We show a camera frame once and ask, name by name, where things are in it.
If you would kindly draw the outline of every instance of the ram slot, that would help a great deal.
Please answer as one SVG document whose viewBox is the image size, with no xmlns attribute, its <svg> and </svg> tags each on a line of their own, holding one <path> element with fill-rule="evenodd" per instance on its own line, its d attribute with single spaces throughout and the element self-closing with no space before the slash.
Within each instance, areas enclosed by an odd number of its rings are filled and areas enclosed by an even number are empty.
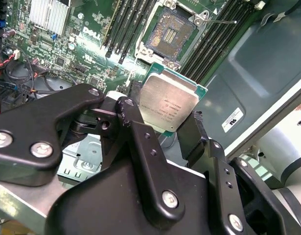
<svg viewBox="0 0 301 235">
<path fill-rule="evenodd" d="M 121 53 L 121 58 L 119 60 L 119 64 L 123 63 L 124 59 L 126 58 L 127 54 L 129 53 L 132 42 L 134 41 L 134 39 L 137 35 L 138 29 L 140 29 L 140 25 L 141 25 L 142 21 L 145 19 L 144 24 L 146 24 L 148 15 L 152 11 L 152 8 L 154 7 L 156 1 L 157 0 L 146 1 L 146 4 L 144 5 L 143 11 L 142 11 L 140 17 L 136 21 L 136 27 L 135 27 L 134 31 L 132 32 L 131 36 L 129 37 L 128 41 L 126 42 L 126 45 Z"/>
<path fill-rule="evenodd" d="M 225 20 L 227 20 L 227 21 L 237 20 L 238 21 L 239 13 L 241 12 L 240 10 L 243 7 L 243 5 L 241 3 L 239 3 L 239 4 L 240 5 L 234 4 L 234 10 L 228 14 L 228 17 Z M 237 24 L 231 24 L 231 25 L 230 24 L 219 24 L 218 29 L 216 31 L 214 31 L 212 36 L 207 41 L 203 42 L 204 45 L 206 45 L 206 47 L 204 47 L 200 51 L 201 56 L 199 56 L 199 60 L 194 64 L 195 68 L 192 69 L 190 71 L 190 73 L 188 74 L 189 78 L 191 78 L 191 79 L 194 78 L 196 72 L 198 70 L 200 70 L 200 66 L 202 66 L 206 62 L 206 59 L 208 59 L 212 56 L 211 52 L 213 51 L 213 49 L 216 48 L 217 42 L 220 41 L 221 39 L 223 39 L 223 35 L 225 35 L 227 30 L 231 29 L 232 25 L 235 26 Z"/>
<path fill-rule="evenodd" d="M 235 5 L 238 3 L 238 0 L 231 0 L 228 2 L 226 9 L 224 9 L 221 13 L 221 15 L 217 18 L 217 20 L 225 20 L 228 21 L 230 16 L 234 12 Z M 197 61 L 201 59 L 201 56 L 203 56 L 203 52 L 205 49 L 210 46 L 210 44 L 213 41 L 214 36 L 217 36 L 220 32 L 221 28 L 223 27 L 223 24 L 214 23 L 211 28 L 208 30 L 205 37 L 203 37 L 202 41 L 200 42 L 198 48 L 194 51 L 191 58 L 186 62 L 186 65 L 182 69 L 181 73 L 186 76 L 190 77 L 190 74 L 192 73 L 193 69 L 196 67 Z"/>
<path fill-rule="evenodd" d="M 221 58 L 222 54 L 224 53 L 225 49 L 227 46 L 230 44 L 232 39 L 238 34 L 239 30 L 242 28 L 243 24 L 247 22 L 247 20 L 250 18 L 251 14 L 253 13 L 252 10 L 248 10 L 248 12 L 243 16 L 242 20 L 240 21 L 241 24 L 237 25 L 235 29 L 233 29 L 230 33 L 229 36 L 227 37 L 226 40 L 222 42 L 222 44 L 219 46 L 219 49 L 217 52 L 212 56 L 212 58 L 209 60 L 209 62 L 204 65 L 204 67 L 201 69 L 200 73 L 197 74 L 197 82 L 201 82 L 202 79 L 205 77 L 205 75 L 208 73 L 208 71 L 212 68 L 212 66 L 216 63 L 218 59 Z"/>
<path fill-rule="evenodd" d="M 122 5 L 119 15 L 116 18 L 116 23 L 111 31 L 111 35 L 110 38 L 108 40 L 108 52 L 106 54 L 107 58 L 110 58 L 113 49 L 115 47 L 115 41 L 121 31 L 122 25 L 125 21 L 125 18 L 127 16 L 127 14 L 129 13 L 131 4 L 132 4 L 133 0 L 125 0 L 124 4 Z"/>
<path fill-rule="evenodd" d="M 139 25 L 137 25 L 137 22 L 142 15 L 143 9 L 144 9 L 147 1 L 148 0 L 142 0 L 142 1 L 139 1 L 138 4 L 136 4 L 133 15 L 130 18 L 130 20 L 127 22 L 127 26 L 129 26 L 129 29 L 127 29 L 126 26 L 123 29 L 123 37 L 122 37 L 120 43 L 117 45 L 117 48 L 119 49 L 117 54 L 123 52 L 123 44 L 124 44 L 125 40 L 127 39 L 127 37 L 130 36 L 130 34 L 135 30 L 135 28 L 139 27 Z"/>
<path fill-rule="evenodd" d="M 106 45 L 109 43 L 109 40 L 110 40 L 110 34 L 111 34 L 112 29 L 113 29 L 113 27 L 114 27 L 114 25 L 115 25 L 115 23 L 116 23 L 116 16 L 117 16 L 118 13 L 120 12 L 120 8 L 121 8 L 121 6 L 122 6 L 122 3 L 123 3 L 123 0 L 118 0 L 118 1 L 117 1 L 115 11 L 114 11 L 114 13 L 113 13 L 113 15 L 112 15 L 112 18 L 111 18 L 111 23 L 110 23 L 110 25 L 109 25 L 109 27 L 108 27 L 108 29 L 107 29 L 107 32 L 106 32 L 106 34 L 105 34 L 105 36 L 104 36 L 103 41 L 102 41 L 102 44 L 101 44 L 102 46 L 106 46 Z"/>
</svg>

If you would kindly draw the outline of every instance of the screw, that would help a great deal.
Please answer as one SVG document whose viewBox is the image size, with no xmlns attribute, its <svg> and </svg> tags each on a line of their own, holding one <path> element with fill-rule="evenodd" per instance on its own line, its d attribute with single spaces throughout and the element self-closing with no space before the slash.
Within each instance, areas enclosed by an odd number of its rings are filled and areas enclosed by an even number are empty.
<svg viewBox="0 0 301 235">
<path fill-rule="evenodd" d="M 221 148 L 221 146 L 217 142 L 214 142 L 214 146 L 217 148 Z"/>
<path fill-rule="evenodd" d="M 165 5 L 166 5 L 167 7 L 171 7 L 171 6 L 172 6 L 172 2 L 168 0 L 168 1 L 165 2 Z"/>
<path fill-rule="evenodd" d="M 126 100 L 125 100 L 125 103 L 127 103 L 128 105 L 134 106 L 133 101 L 130 100 L 130 99 L 126 99 Z"/>
<path fill-rule="evenodd" d="M 82 167 L 85 169 L 85 170 L 91 170 L 93 168 L 93 165 L 91 163 L 88 163 L 88 162 L 82 162 Z"/>
<path fill-rule="evenodd" d="M 97 89 L 95 89 L 95 88 L 90 88 L 88 91 L 92 95 L 99 96 L 99 91 Z"/>
<path fill-rule="evenodd" d="M 78 13 L 78 14 L 77 14 L 77 17 L 78 17 L 80 20 L 83 20 L 83 19 L 84 19 L 84 14 L 83 14 L 83 13 Z"/>
<path fill-rule="evenodd" d="M 200 19 L 200 18 L 196 18 L 196 19 L 194 20 L 194 24 L 197 25 L 197 26 L 200 26 L 200 25 L 202 24 L 202 22 L 203 22 L 203 20 Z"/>
<path fill-rule="evenodd" d="M 240 163 L 242 164 L 243 167 L 248 167 L 247 163 L 244 160 L 240 160 Z"/>
<path fill-rule="evenodd" d="M 179 204 L 177 197 L 169 191 L 162 193 L 162 199 L 166 206 L 170 208 L 176 208 Z"/>
<path fill-rule="evenodd" d="M 13 141 L 13 138 L 11 135 L 5 132 L 0 132 L 0 148 L 7 147 L 10 145 Z"/>
<path fill-rule="evenodd" d="M 239 232 L 243 231 L 242 221 L 240 221 L 240 219 L 235 214 L 229 215 L 229 221 L 235 230 Z"/>
<path fill-rule="evenodd" d="M 52 147 L 44 142 L 38 142 L 31 147 L 31 153 L 37 158 L 49 157 L 53 152 Z"/>
</svg>

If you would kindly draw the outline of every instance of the black memory slot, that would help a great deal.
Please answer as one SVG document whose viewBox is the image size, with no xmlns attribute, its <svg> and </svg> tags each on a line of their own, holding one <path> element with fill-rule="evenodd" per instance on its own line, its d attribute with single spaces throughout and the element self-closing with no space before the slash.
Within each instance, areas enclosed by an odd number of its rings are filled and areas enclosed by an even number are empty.
<svg viewBox="0 0 301 235">
<path fill-rule="evenodd" d="M 224 16 L 227 14 L 228 8 L 229 8 L 230 6 L 232 6 L 232 2 L 233 2 L 233 1 L 234 1 L 234 0 L 230 0 L 230 1 L 226 4 L 226 6 L 224 7 L 224 9 L 223 9 L 222 12 L 220 13 L 220 15 L 217 17 L 217 20 L 223 20 Z M 216 27 L 217 27 L 217 25 L 216 25 L 216 24 L 213 24 L 213 25 L 208 29 L 206 35 L 204 36 L 204 39 L 209 38 L 210 35 L 215 31 Z M 200 42 L 199 45 L 198 45 L 198 47 L 197 47 L 197 49 L 195 50 L 195 52 L 191 55 L 190 59 L 189 59 L 189 60 L 186 62 L 186 64 L 183 66 L 182 71 L 181 71 L 181 73 L 182 73 L 183 75 L 186 76 L 186 74 L 187 74 L 188 71 L 190 70 L 189 67 L 190 67 L 192 64 L 195 63 L 196 58 L 197 58 L 197 57 L 196 57 L 196 52 L 197 52 L 197 51 L 201 51 L 202 47 L 203 47 L 203 44 L 202 44 L 202 42 Z"/>
<path fill-rule="evenodd" d="M 134 22 L 136 22 L 136 20 L 138 19 L 138 17 L 140 17 L 141 14 L 138 14 L 138 13 L 139 13 L 139 11 L 143 10 L 143 7 L 145 6 L 145 3 L 146 3 L 146 0 L 140 0 L 136 4 L 134 12 L 133 12 L 133 15 L 132 15 L 132 17 L 130 17 L 130 20 L 127 23 L 127 25 L 130 27 L 130 29 L 124 31 L 124 35 L 123 35 L 120 43 L 115 48 L 115 50 L 118 48 L 120 50 L 119 52 L 121 52 L 121 49 L 123 47 L 123 43 L 124 43 L 125 39 L 127 38 L 127 36 L 129 35 L 129 33 L 131 33 L 132 31 L 134 31 L 134 29 L 139 26 L 139 25 L 136 25 L 136 23 L 134 23 Z"/>
<path fill-rule="evenodd" d="M 190 78 L 197 77 L 197 74 L 206 66 L 206 63 L 210 61 L 210 58 L 220 49 L 219 45 L 226 39 L 226 34 L 232 32 L 232 30 L 237 27 L 240 23 L 240 17 L 243 12 L 243 5 L 239 5 L 235 8 L 236 11 L 232 11 L 229 20 L 237 20 L 237 24 L 223 24 L 221 29 L 218 30 L 217 34 L 213 37 L 212 41 L 209 42 L 209 46 L 203 51 L 203 56 L 200 58 L 199 62 L 196 63 L 195 69 L 191 72 Z"/>
<path fill-rule="evenodd" d="M 120 15 L 120 14 L 118 14 L 118 13 L 121 11 L 122 6 L 123 6 L 123 0 L 120 0 L 119 7 L 116 9 L 116 11 L 115 11 L 115 13 L 114 13 L 117 17 L 114 17 L 114 18 L 112 19 L 112 21 L 111 21 L 110 27 L 109 27 L 109 29 L 108 29 L 108 32 L 107 32 L 107 35 L 106 35 L 106 38 L 105 38 L 105 41 L 103 42 L 103 45 L 104 45 L 104 46 L 108 45 L 108 43 L 109 43 L 109 41 L 110 41 L 110 36 L 111 36 L 112 30 L 113 30 L 113 28 L 114 28 L 114 26 L 115 26 L 115 23 L 116 23 L 116 21 L 117 21 L 119 15 Z"/>
<path fill-rule="evenodd" d="M 220 59 L 220 57 L 222 56 L 222 53 L 225 51 L 225 49 L 227 48 L 227 46 L 230 44 L 230 42 L 232 41 L 232 39 L 238 34 L 239 30 L 242 28 L 243 24 L 249 19 L 249 17 L 251 16 L 251 14 L 253 13 L 253 10 L 248 11 L 248 13 L 246 13 L 243 17 L 243 20 L 241 21 L 242 23 L 239 24 L 238 27 L 236 27 L 236 29 L 234 29 L 234 32 L 230 34 L 230 36 L 226 39 L 226 41 L 224 42 L 224 44 L 221 46 L 221 49 L 218 51 L 218 53 L 212 58 L 212 60 L 210 61 L 210 63 L 208 64 L 208 66 L 206 66 L 199 75 L 197 75 L 198 78 L 198 82 L 201 82 L 203 80 L 203 78 L 205 77 L 205 75 L 209 72 L 209 70 L 212 68 L 212 66 L 216 63 L 216 61 L 218 59 Z"/>
<path fill-rule="evenodd" d="M 125 45 L 125 48 L 124 48 L 124 50 L 123 50 L 123 53 L 121 54 L 121 58 L 120 58 L 120 60 L 119 60 L 119 64 L 122 64 L 123 61 L 124 61 L 124 59 L 126 58 L 127 53 L 128 53 L 129 50 L 130 50 L 130 46 L 131 46 L 131 44 L 132 44 L 132 41 L 134 40 L 134 37 L 135 37 L 135 35 L 136 35 L 136 33 L 137 33 L 137 30 L 139 29 L 139 26 L 140 26 L 140 24 L 142 23 L 142 20 L 143 20 L 144 18 L 146 18 L 146 21 L 147 21 L 147 18 L 148 18 L 147 16 L 150 14 L 151 9 L 152 9 L 153 6 L 155 5 L 156 1 L 157 1 L 157 0 L 148 0 L 147 3 L 145 4 L 145 8 L 144 8 L 144 10 L 143 10 L 143 13 L 141 14 L 140 18 L 139 18 L 138 21 L 137 21 L 137 24 L 136 24 L 137 27 L 134 29 L 133 33 L 131 34 L 129 40 L 127 41 L 127 43 L 126 43 L 126 45 Z"/>
<path fill-rule="evenodd" d="M 241 4 L 238 1 L 235 1 L 231 4 L 231 7 L 229 8 L 228 12 L 226 13 L 224 20 L 226 21 L 231 21 L 231 20 L 236 20 L 236 13 L 238 10 L 241 9 Z M 194 78 L 195 73 L 197 70 L 200 69 L 200 66 L 208 59 L 210 55 L 210 51 L 215 48 L 217 42 L 221 39 L 221 36 L 223 36 L 224 32 L 230 28 L 230 24 L 217 24 L 217 29 L 212 33 L 212 35 L 209 38 L 204 38 L 202 41 L 202 49 L 199 51 L 199 55 L 196 57 L 196 61 L 192 64 L 190 67 L 190 70 L 187 72 L 187 77 L 188 78 Z"/>
<path fill-rule="evenodd" d="M 122 25 L 125 22 L 125 18 L 127 17 L 130 8 L 132 6 L 132 2 L 133 0 L 127 0 L 124 4 L 123 4 L 123 8 L 120 11 L 120 14 L 118 15 L 117 19 L 116 19 L 116 25 L 117 25 L 117 29 L 112 30 L 111 32 L 111 39 L 109 41 L 109 47 L 108 47 L 108 52 L 106 54 L 106 57 L 110 57 L 112 54 L 113 49 L 115 48 L 115 44 L 117 41 L 117 38 L 119 36 L 119 33 L 122 29 Z"/>
</svg>

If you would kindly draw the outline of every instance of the capacitor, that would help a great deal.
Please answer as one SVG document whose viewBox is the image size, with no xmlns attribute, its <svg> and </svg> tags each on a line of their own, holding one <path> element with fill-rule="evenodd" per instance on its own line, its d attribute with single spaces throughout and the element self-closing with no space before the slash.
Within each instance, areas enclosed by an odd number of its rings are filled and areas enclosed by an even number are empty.
<svg viewBox="0 0 301 235">
<path fill-rule="evenodd" d="M 7 56 L 10 56 L 13 54 L 13 50 L 12 49 L 9 49 L 9 48 L 6 48 L 5 50 L 3 50 L 3 53 Z"/>
<path fill-rule="evenodd" d="M 70 50 L 75 50 L 76 49 L 76 43 L 69 43 L 68 47 Z"/>
<path fill-rule="evenodd" d="M 8 30 L 8 31 L 4 32 L 2 36 L 4 38 L 10 38 L 10 37 L 12 37 L 16 34 L 17 34 L 17 32 L 14 29 L 11 29 L 11 30 Z"/>
<path fill-rule="evenodd" d="M 35 57 L 33 60 L 32 60 L 32 62 L 31 62 L 31 64 L 32 65 L 38 65 L 38 63 L 39 63 L 39 58 L 38 57 Z"/>
</svg>

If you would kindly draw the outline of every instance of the integrated circuit chip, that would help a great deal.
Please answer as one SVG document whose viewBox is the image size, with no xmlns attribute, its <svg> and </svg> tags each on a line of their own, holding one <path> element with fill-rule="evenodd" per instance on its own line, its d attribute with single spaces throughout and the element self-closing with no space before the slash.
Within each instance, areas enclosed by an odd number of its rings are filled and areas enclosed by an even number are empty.
<svg viewBox="0 0 301 235">
<path fill-rule="evenodd" d="M 155 53 L 175 61 L 196 26 L 169 8 L 162 11 L 158 23 L 146 42 Z"/>
<path fill-rule="evenodd" d="M 56 61 L 56 64 L 59 65 L 59 66 L 63 66 L 64 65 L 64 59 L 58 57 L 57 61 Z"/>
</svg>

